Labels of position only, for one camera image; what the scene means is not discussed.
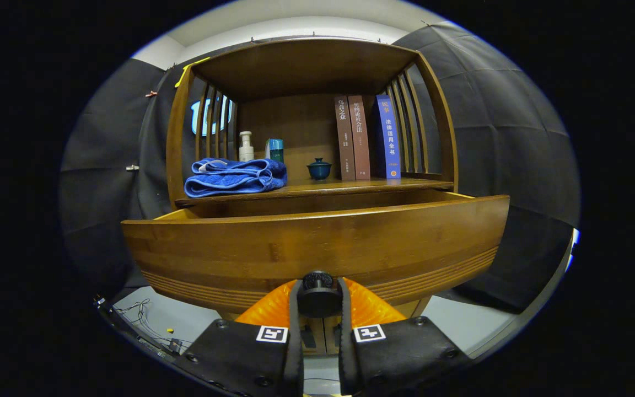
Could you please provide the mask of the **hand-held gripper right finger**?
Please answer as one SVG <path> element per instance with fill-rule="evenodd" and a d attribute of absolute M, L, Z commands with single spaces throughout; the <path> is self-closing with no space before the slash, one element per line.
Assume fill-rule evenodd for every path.
<path fill-rule="evenodd" d="M 428 317 L 354 327 L 353 302 L 345 277 L 338 378 L 342 395 L 413 396 L 463 371 L 473 360 Z"/>

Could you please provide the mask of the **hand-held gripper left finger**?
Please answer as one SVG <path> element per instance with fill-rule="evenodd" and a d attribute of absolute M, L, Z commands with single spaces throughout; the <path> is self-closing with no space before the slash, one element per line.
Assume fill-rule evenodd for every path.
<path fill-rule="evenodd" d="M 302 396 L 301 285 L 277 287 L 234 321 L 214 320 L 175 367 L 219 395 Z"/>

